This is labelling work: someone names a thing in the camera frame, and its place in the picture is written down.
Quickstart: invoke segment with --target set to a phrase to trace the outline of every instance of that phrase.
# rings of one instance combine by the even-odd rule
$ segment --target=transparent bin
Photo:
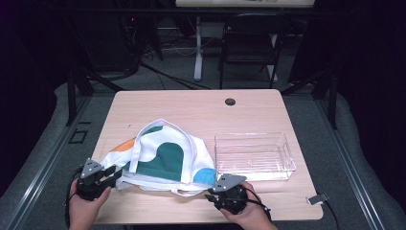
[[[215,136],[217,176],[247,176],[247,181],[286,180],[296,165],[281,132],[230,133]]]

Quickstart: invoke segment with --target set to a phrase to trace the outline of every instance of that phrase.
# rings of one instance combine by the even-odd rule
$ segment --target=white tote bag
[[[135,139],[111,150],[101,164],[123,168],[117,188],[139,185],[146,191],[195,196],[214,187],[214,161],[203,140],[159,119]]]

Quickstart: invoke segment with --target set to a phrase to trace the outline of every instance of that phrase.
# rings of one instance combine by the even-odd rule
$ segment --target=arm
[[[101,196],[94,201],[81,199],[75,195],[77,180],[71,185],[69,201],[70,230],[88,230],[98,216],[99,210],[110,195],[111,188],[107,187]]]
[[[250,183],[244,181],[240,184],[254,192],[254,187]],[[249,191],[247,191],[247,195],[249,199],[258,201]],[[269,221],[263,209],[255,203],[248,202],[242,213],[238,215],[233,215],[225,209],[220,209],[220,212],[227,220],[238,224],[244,230],[278,230],[278,228]]]

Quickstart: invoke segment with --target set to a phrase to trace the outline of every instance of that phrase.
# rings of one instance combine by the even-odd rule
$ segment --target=chair
[[[289,19],[282,14],[241,13],[228,18],[223,28],[218,64],[219,88],[223,87],[224,63],[261,65],[260,71],[266,65],[273,65],[274,70],[269,82],[269,88],[272,88],[282,39],[289,27]],[[272,35],[277,35],[274,44]]]

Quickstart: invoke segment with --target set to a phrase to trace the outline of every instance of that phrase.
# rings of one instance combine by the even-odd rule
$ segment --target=light wood tabletop
[[[176,0],[190,8],[312,8],[314,0]]]
[[[230,106],[226,99],[236,104]],[[320,219],[320,205],[306,197],[316,192],[279,91],[172,90],[122,91],[116,94],[92,159],[102,161],[119,144],[134,138],[157,119],[165,119],[204,140],[214,158],[214,137],[222,133],[282,132],[296,163],[288,180],[252,181],[274,220]],[[227,222],[205,193],[182,197],[171,192],[145,192],[137,186],[112,190],[95,223],[217,223]]]

